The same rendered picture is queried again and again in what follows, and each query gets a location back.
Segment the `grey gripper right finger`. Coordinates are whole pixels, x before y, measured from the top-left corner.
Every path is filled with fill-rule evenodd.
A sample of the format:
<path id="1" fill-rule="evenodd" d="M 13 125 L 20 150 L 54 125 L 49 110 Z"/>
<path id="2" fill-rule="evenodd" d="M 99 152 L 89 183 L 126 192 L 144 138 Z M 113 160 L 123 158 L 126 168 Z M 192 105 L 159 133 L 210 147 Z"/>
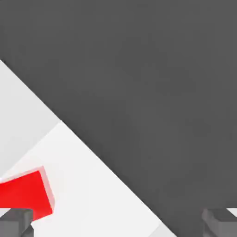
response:
<path id="1" fill-rule="evenodd" d="M 203 237 L 237 237 L 237 217 L 228 209 L 204 209 Z"/>

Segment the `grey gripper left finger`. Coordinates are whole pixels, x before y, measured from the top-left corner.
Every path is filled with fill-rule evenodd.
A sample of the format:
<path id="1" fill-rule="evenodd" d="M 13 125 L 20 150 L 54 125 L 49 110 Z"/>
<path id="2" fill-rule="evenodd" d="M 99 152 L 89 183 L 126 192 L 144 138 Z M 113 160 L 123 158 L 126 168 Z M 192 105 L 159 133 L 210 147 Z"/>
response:
<path id="1" fill-rule="evenodd" d="M 0 237 L 34 237 L 33 210 L 11 208 L 0 217 Z"/>

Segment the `small red cube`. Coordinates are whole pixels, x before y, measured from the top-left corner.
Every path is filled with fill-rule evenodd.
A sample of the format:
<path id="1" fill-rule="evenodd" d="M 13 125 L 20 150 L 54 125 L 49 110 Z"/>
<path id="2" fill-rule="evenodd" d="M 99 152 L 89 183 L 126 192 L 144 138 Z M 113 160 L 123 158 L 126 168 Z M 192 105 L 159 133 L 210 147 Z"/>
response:
<path id="1" fill-rule="evenodd" d="M 44 166 L 0 180 L 0 208 L 33 210 L 33 220 L 54 212 L 55 198 Z"/>

